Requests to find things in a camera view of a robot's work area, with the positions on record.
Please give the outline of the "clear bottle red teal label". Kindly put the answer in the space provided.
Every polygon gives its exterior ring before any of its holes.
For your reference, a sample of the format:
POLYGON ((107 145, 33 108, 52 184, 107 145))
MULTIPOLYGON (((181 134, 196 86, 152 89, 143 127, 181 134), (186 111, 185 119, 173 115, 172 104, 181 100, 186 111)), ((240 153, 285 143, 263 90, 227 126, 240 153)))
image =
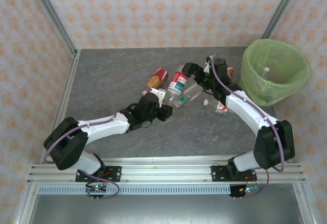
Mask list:
POLYGON ((186 85, 188 77, 182 72, 184 64, 180 65, 175 71, 168 88, 166 89, 163 104, 173 106, 180 98, 186 85))

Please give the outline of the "small red-white carton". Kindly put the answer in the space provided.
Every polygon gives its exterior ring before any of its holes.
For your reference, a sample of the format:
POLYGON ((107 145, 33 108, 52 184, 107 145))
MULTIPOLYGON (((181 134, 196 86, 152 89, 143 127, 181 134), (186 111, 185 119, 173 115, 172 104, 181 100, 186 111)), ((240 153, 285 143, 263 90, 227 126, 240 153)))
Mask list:
POLYGON ((233 110, 228 108, 227 106, 223 105, 221 102, 218 102, 215 105, 215 112, 220 115, 226 115, 227 113, 234 113, 233 110))

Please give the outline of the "red and gold can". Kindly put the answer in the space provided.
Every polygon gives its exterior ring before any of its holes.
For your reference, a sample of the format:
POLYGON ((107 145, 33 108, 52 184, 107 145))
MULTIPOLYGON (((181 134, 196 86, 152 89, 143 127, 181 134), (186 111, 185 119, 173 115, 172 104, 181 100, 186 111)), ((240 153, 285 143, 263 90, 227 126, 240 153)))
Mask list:
POLYGON ((159 68, 146 83, 145 93, 151 88, 159 89, 168 79, 168 72, 164 68, 159 68))

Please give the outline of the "clear bottle white cap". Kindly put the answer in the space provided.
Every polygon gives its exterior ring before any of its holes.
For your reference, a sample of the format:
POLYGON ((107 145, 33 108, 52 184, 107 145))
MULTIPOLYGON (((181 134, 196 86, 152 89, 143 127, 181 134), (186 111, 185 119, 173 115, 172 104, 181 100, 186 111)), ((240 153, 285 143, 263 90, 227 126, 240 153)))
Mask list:
POLYGON ((269 74, 269 71, 270 71, 269 67, 257 66, 255 70, 257 72, 258 79, 260 81, 268 80, 268 74, 269 74))

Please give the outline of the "waste bin green plastic liner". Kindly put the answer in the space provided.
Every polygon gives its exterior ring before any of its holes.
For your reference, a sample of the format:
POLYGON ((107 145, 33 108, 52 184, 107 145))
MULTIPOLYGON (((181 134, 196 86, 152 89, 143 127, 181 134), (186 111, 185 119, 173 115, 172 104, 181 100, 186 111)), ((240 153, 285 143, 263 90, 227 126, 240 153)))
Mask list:
POLYGON ((259 39, 250 44, 242 57, 241 87, 259 106, 271 106, 297 93, 311 70, 305 56, 294 45, 259 39), (269 67, 268 80, 260 81, 257 66, 269 67))

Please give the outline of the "small electronics board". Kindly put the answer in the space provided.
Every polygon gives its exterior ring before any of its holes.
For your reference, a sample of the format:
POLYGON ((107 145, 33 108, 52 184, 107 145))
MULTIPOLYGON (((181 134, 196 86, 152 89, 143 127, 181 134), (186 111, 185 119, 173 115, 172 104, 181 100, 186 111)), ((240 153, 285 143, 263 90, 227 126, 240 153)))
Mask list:
POLYGON ((252 193, 259 191, 258 185, 246 185, 246 184, 232 184, 230 185, 229 196, 233 200, 242 200, 244 197, 250 196, 252 193))
POLYGON ((104 183, 92 185, 91 183, 87 183, 85 185, 86 193, 88 198, 93 201, 99 201, 101 198, 104 197, 105 193, 107 192, 106 185, 104 183))

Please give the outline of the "grey metal sheet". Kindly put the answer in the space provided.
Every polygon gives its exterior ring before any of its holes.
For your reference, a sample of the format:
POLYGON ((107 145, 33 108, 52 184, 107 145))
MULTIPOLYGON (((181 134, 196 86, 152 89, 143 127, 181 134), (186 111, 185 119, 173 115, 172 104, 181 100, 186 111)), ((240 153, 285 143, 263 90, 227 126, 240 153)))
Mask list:
POLYGON ((250 199, 227 195, 40 195, 29 224, 303 224, 295 197, 270 190, 250 199))

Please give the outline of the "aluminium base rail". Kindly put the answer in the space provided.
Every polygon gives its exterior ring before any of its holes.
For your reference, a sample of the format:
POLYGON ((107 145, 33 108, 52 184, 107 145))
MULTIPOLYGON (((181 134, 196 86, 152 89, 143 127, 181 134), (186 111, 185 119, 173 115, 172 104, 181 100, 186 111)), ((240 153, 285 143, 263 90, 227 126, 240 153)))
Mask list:
MULTIPOLYGON (((109 166, 121 166, 121 184, 200 184, 212 183, 211 166, 225 165, 230 155, 104 158, 109 166)), ((51 164, 32 165, 27 182, 32 184, 73 183, 76 169, 58 170, 51 164)), ((258 183, 306 183, 300 163, 286 163, 283 172, 269 169, 256 171, 258 183)))

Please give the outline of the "aluminium side rail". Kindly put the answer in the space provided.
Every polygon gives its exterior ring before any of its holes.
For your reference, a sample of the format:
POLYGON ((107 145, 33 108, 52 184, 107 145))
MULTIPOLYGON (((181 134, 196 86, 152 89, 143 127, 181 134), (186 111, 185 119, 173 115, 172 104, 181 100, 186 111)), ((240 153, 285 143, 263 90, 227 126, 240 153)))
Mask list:
POLYGON ((71 65, 69 66, 69 70, 67 73, 66 81, 61 93, 61 99, 59 102, 59 106, 56 112, 56 116, 54 118, 53 126, 56 127, 60 122, 65 118, 65 113, 68 106, 68 101, 71 93, 71 89, 73 86, 75 73, 77 70, 79 58, 80 58, 81 49, 77 49, 76 53, 73 55, 71 65))

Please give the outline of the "aluminium frame post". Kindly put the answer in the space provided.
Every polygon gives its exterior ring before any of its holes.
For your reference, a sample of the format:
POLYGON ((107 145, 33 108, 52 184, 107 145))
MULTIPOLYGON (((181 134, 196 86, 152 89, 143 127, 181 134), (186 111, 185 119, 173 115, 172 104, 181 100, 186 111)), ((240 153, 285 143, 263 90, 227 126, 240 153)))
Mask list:
POLYGON ((288 6, 292 3, 292 0, 280 0, 278 7, 276 8, 273 16, 271 17, 265 31, 263 32, 261 38, 269 39, 272 37, 275 29, 277 28, 279 22, 281 21, 284 13, 286 12, 288 6))
POLYGON ((60 20, 53 4, 50 0, 39 0, 46 14, 50 18, 52 24, 54 25, 55 30, 62 39, 65 47, 74 57, 78 55, 78 50, 75 48, 71 38, 69 37, 62 21, 60 20))

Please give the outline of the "aluminium frame bar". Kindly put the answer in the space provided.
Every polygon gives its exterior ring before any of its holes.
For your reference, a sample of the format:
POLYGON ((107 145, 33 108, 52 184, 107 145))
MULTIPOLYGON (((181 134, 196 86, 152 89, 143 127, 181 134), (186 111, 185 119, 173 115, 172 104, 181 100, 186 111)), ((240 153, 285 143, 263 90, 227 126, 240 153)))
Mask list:
POLYGON ((23 192, 18 211, 14 219, 14 224, 29 224, 37 199, 39 190, 38 184, 28 184, 23 192))
POLYGON ((316 224, 316 220, 311 210, 309 199, 306 194, 305 185, 302 183, 293 183, 293 189, 295 192, 303 224, 316 224))

